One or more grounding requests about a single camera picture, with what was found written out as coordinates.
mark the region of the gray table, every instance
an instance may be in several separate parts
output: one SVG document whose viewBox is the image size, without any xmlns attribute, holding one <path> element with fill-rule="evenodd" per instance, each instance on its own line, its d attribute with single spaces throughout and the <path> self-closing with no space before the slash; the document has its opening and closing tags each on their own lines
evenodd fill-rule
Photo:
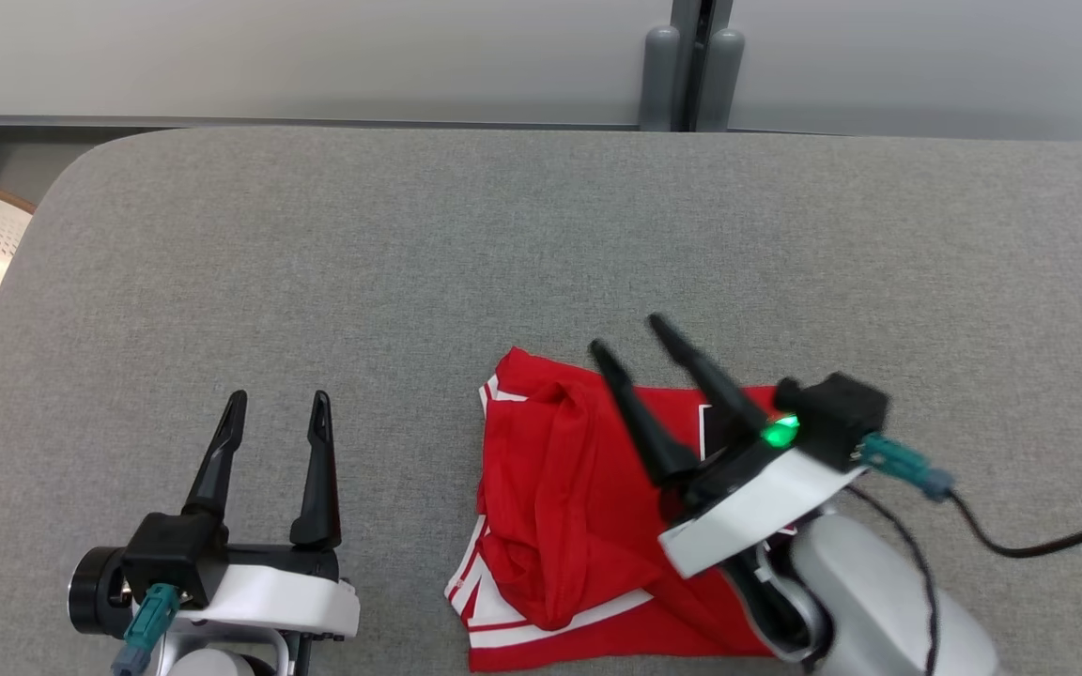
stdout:
<svg viewBox="0 0 1082 676">
<path fill-rule="evenodd" d="M 296 514 L 333 397 L 357 640 L 317 673 L 460 673 L 441 596 L 480 472 L 475 390 L 512 345 L 605 337 L 679 385 L 665 310 L 740 381 L 833 369 L 959 476 L 989 530 L 1082 527 L 1082 145 L 595 132 L 207 129 L 109 143 L 36 213 L 0 292 L 0 673 L 104 673 L 65 585 L 175 509 L 248 388 L 237 542 Z M 870 479 L 1015 673 L 1082 673 L 1082 548 L 1010 561 Z M 858 505 L 866 521 L 876 518 Z M 602 659 L 553 673 L 792 673 Z"/>
</svg>

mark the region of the black cable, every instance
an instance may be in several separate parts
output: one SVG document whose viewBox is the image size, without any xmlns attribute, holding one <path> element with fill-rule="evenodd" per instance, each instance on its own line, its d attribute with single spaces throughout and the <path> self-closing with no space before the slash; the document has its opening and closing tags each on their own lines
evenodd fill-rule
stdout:
<svg viewBox="0 0 1082 676">
<path fill-rule="evenodd" d="M 908 528 L 893 514 L 893 511 L 885 508 L 883 504 L 880 504 L 880 501 L 876 501 L 875 498 L 870 496 L 860 488 L 846 487 L 846 491 L 850 491 L 860 501 L 871 505 L 871 508 L 878 511 L 880 516 L 883 516 L 887 521 L 893 523 L 900 539 L 905 540 L 905 544 L 913 553 L 913 561 L 915 561 L 918 569 L 921 570 L 921 576 L 924 578 L 924 599 L 926 599 L 926 604 L 929 607 L 929 650 L 924 655 L 924 676 L 933 676 L 937 668 L 937 647 L 939 647 L 939 635 L 937 635 L 939 634 L 939 626 L 937 626 L 937 584 L 933 580 L 933 572 L 929 570 L 928 561 L 924 559 L 924 552 L 921 552 L 921 546 L 913 539 L 913 534 L 909 533 Z"/>
<path fill-rule="evenodd" d="M 972 533 L 984 544 L 985 547 L 992 549 L 992 552 L 998 553 L 998 555 L 1010 557 L 1010 558 L 1033 558 L 1038 556 L 1052 555 L 1055 552 L 1063 552 L 1066 548 L 1077 546 L 1077 544 L 1082 544 L 1082 530 L 1079 533 L 1072 533 L 1065 538 L 1059 538 L 1057 540 L 1051 540 L 1048 543 L 1034 544 L 1031 547 L 1006 547 L 1004 544 L 993 543 L 986 533 L 984 533 L 984 528 L 979 527 L 979 521 L 976 521 L 975 515 L 972 514 L 972 508 L 966 506 L 963 498 L 958 496 L 954 489 L 950 489 L 950 500 L 954 501 L 954 505 L 958 505 L 959 513 L 962 513 L 963 518 L 966 519 L 966 525 L 972 527 Z"/>
</svg>

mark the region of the red fabric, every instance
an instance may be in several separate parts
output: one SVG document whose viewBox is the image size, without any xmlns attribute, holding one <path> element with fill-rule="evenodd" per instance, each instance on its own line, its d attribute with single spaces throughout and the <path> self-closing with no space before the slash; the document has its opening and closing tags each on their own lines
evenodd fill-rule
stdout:
<svg viewBox="0 0 1082 676">
<path fill-rule="evenodd" d="M 628 432 L 597 373 L 512 349 L 487 406 L 476 549 L 510 602 L 541 629 L 644 589 L 651 601 L 523 645 L 472 650 L 473 671 L 528 668 L 605 654 L 769 654 L 722 574 L 676 573 L 658 544 L 665 523 Z M 773 388 L 749 388 L 770 409 Z M 654 415 L 699 452 L 702 395 L 639 388 Z"/>
</svg>

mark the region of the cabinet door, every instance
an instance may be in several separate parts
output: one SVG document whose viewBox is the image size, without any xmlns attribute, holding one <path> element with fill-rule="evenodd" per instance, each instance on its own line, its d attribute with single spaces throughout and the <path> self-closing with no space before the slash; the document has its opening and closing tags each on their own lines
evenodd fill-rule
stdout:
<svg viewBox="0 0 1082 676">
<path fill-rule="evenodd" d="M 1082 0 L 734 0 L 729 128 L 1082 138 Z"/>
<path fill-rule="evenodd" d="M 671 0 L 0 0 L 0 116 L 635 124 Z"/>
</svg>

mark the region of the green light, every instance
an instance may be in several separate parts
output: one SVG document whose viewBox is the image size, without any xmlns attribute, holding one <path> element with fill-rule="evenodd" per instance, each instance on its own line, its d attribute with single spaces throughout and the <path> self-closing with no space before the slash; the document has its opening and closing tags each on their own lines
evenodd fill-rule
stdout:
<svg viewBox="0 0 1082 676">
<path fill-rule="evenodd" d="M 776 449 L 787 449 L 800 432 L 800 419 L 794 415 L 781 417 L 768 424 L 763 430 L 763 439 Z"/>
</svg>

